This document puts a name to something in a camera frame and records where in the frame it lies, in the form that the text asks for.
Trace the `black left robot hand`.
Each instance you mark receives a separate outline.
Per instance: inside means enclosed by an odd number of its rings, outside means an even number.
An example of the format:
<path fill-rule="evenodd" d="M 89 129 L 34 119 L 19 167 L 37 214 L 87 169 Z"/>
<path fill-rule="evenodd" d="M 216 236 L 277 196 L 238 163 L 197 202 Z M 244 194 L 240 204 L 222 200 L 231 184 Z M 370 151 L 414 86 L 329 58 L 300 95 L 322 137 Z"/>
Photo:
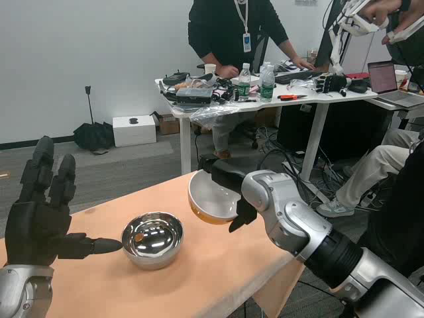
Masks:
<path fill-rule="evenodd" d="M 51 266 L 55 259 L 84 259 L 122 249 L 111 238 L 70 233 L 69 203 L 76 193 L 76 160 L 63 157 L 53 171 L 54 142 L 42 137 L 26 162 L 21 193 L 9 212 L 5 229 L 8 265 Z"/>

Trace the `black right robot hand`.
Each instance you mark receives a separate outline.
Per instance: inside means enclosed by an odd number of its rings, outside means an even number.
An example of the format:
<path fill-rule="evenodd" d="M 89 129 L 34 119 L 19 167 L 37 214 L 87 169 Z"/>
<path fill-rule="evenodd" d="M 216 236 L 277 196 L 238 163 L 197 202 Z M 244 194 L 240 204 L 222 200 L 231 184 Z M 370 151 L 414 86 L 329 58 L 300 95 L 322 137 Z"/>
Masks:
<path fill-rule="evenodd" d="M 211 174 L 211 179 L 216 184 L 232 190 L 240 195 L 237 202 L 237 216 L 229 226 L 229 232 L 235 232 L 244 225 L 249 225 L 257 218 L 256 209 L 245 199 L 242 194 L 242 182 L 246 174 L 236 166 L 232 166 L 227 161 L 219 159 L 214 154 L 201 155 L 198 163 L 200 170 Z"/>

